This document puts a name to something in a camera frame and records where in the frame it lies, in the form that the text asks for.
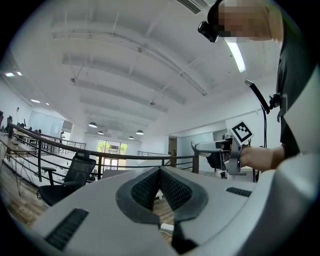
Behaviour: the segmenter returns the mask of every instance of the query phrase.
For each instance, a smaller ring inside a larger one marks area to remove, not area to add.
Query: ceiling light
[[[244,71],[246,71],[246,65],[244,62],[244,58],[242,57],[241,51],[239,49],[239,46],[236,42],[230,42],[227,41],[227,39],[225,39],[226,44],[229,46],[232,55],[235,59],[235,62],[238,66],[239,72],[242,73]]]
[[[90,127],[93,127],[93,128],[97,128],[98,126],[97,126],[97,124],[95,123],[95,122],[91,122],[91,123],[89,123],[89,126]]]

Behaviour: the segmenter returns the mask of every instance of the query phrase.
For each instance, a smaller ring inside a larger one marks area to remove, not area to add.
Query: fluorescent light
[[[91,123],[89,123],[89,126],[90,127],[93,127],[93,128],[97,128],[98,126],[97,126],[97,124],[95,123],[95,122],[91,122]]]
[[[247,69],[246,69],[246,65],[244,62],[244,58],[242,57],[242,54],[241,54],[241,51],[239,49],[238,44],[236,42],[227,41],[226,39],[225,39],[225,42],[229,46],[229,48],[232,52],[232,55],[233,55],[235,62],[238,66],[239,72],[242,73],[242,72],[246,71]]]
[[[136,131],[136,134],[138,134],[138,135],[144,135],[144,132],[143,132],[142,130],[137,130],[137,131]]]

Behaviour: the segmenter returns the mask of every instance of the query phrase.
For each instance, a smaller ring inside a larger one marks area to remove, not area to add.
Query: doorway
[[[177,156],[177,137],[169,136],[168,154],[171,155],[172,157]],[[172,167],[176,167],[177,159],[172,160],[170,164],[172,165]]]

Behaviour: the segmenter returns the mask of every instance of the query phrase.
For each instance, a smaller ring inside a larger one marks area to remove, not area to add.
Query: white ceiling
[[[134,136],[224,84],[243,83],[225,41],[212,44],[198,33],[206,15],[177,0],[51,1],[22,27],[1,72],[20,70],[23,76],[7,80],[26,100],[50,102],[89,133]],[[276,71],[275,43],[239,48],[248,77]],[[91,121],[98,129],[88,128]]]

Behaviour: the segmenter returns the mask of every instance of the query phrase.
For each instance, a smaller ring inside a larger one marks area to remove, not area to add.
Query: person
[[[285,159],[299,153],[299,147],[284,114],[306,86],[317,65],[299,28],[271,1],[217,0],[207,16],[208,24],[221,37],[273,40],[280,47],[276,92],[280,96],[280,142],[276,148],[244,146],[242,166],[260,171],[276,169]]]
[[[64,133],[65,133],[64,131],[60,133],[60,143],[62,143],[62,139],[65,138]]]

